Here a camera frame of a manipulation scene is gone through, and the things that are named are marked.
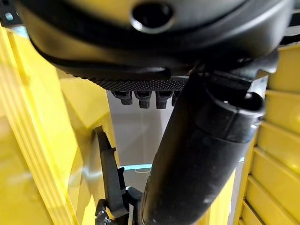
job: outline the black plastic clip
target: black plastic clip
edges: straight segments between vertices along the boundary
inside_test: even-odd
[[[133,224],[139,225],[138,214],[142,193],[133,188],[126,187],[124,181],[124,168],[118,169],[114,157],[116,148],[112,148],[106,133],[101,127],[95,129],[99,141],[102,174],[104,181],[105,197],[100,199],[96,208],[96,225],[127,225],[129,220],[129,204],[133,205]],[[115,217],[108,217],[105,209],[110,210]]]

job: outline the black tube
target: black tube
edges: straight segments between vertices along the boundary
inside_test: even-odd
[[[215,99],[192,75],[153,162],[143,196],[145,225],[192,224],[215,200],[264,115],[257,94],[235,104]]]

